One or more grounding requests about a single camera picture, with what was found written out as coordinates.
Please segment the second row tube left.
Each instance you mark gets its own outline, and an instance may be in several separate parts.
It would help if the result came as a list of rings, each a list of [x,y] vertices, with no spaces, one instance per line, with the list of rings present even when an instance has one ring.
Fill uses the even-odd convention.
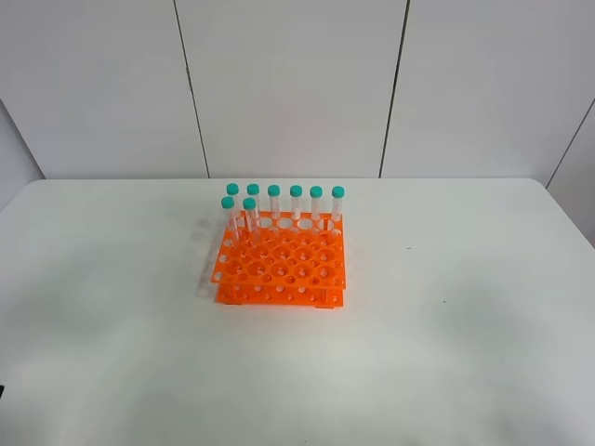
[[[232,242],[237,244],[239,242],[239,232],[237,226],[235,201],[231,196],[225,196],[221,199],[221,206],[227,220],[227,231],[231,235]]]

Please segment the teal capped test tube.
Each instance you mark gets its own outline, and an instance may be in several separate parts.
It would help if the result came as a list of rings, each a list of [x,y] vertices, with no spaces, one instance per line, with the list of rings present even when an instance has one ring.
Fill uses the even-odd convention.
[[[258,217],[258,205],[256,199],[249,196],[243,200],[245,210],[245,227],[247,229],[250,241],[254,245],[260,244],[260,229]]]

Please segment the back row tube far left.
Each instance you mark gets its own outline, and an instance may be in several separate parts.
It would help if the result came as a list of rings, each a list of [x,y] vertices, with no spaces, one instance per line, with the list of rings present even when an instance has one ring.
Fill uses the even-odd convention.
[[[228,203],[230,204],[229,208],[230,208],[234,218],[238,218],[241,214],[239,205],[238,205],[239,191],[240,190],[239,190],[239,186],[237,183],[232,182],[226,186],[226,192],[229,197]]]

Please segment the orange test tube rack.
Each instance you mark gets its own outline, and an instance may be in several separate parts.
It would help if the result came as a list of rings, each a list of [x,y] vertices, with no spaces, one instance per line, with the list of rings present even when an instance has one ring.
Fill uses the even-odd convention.
[[[211,282],[216,301],[226,305],[287,305],[341,308],[347,288],[344,224],[329,213],[300,220],[282,212],[260,213],[261,226],[225,229]]]

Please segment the back row tube far right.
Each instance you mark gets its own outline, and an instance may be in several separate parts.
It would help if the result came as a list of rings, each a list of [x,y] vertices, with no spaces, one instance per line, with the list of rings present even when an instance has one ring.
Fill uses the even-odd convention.
[[[332,189],[333,202],[332,202],[331,218],[334,222],[338,222],[342,218],[342,203],[343,203],[344,194],[345,194],[345,190],[341,186],[335,186]]]

